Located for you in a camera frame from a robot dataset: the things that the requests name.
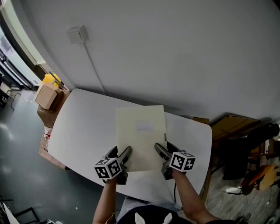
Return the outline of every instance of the person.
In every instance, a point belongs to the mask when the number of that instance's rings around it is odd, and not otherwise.
[[[184,173],[172,169],[172,175],[178,188],[183,211],[188,219],[198,224],[235,223],[232,220],[221,220],[210,214]],[[117,178],[107,180],[94,214],[93,224],[116,223],[116,185]],[[132,199],[125,199],[117,224],[190,224],[186,219],[179,217],[177,211],[179,210],[172,203],[171,206],[168,206],[168,203],[146,205]]]

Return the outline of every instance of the white table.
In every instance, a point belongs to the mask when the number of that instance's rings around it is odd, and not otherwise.
[[[54,124],[48,152],[78,174],[104,185],[94,164],[116,146],[115,108],[139,106],[81,89],[74,89]],[[167,140],[196,156],[187,173],[197,193],[203,186],[211,154],[212,131],[208,125],[165,113]],[[173,202],[174,180],[161,171],[129,172],[126,185],[117,192],[146,201]],[[177,203],[181,205],[178,192]]]

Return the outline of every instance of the paper sheet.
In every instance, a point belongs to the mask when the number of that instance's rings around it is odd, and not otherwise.
[[[164,160],[154,149],[154,144],[166,147],[163,106],[116,108],[115,118],[119,155],[128,146],[132,147],[132,154],[125,164],[128,171],[161,170]]]

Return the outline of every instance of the black shirt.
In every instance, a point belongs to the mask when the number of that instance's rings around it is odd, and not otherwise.
[[[146,206],[133,208],[118,221],[118,224],[135,223],[136,212],[145,220],[146,224],[163,224],[165,217],[169,213],[172,214],[172,220],[170,224],[191,224],[186,219],[179,217],[176,212],[155,205],[146,205]],[[208,222],[207,224],[234,224],[234,223],[235,222],[232,220],[215,220],[215,221]]]

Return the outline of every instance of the human arm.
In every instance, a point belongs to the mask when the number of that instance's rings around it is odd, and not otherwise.
[[[105,224],[116,211],[117,178],[107,180],[99,199],[92,224]]]
[[[211,215],[206,210],[204,203],[196,193],[186,175],[178,170],[172,170],[172,175],[179,191],[185,215],[189,219],[196,221],[198,224],[205,224],[213,220],[219,220],[219,218]]]

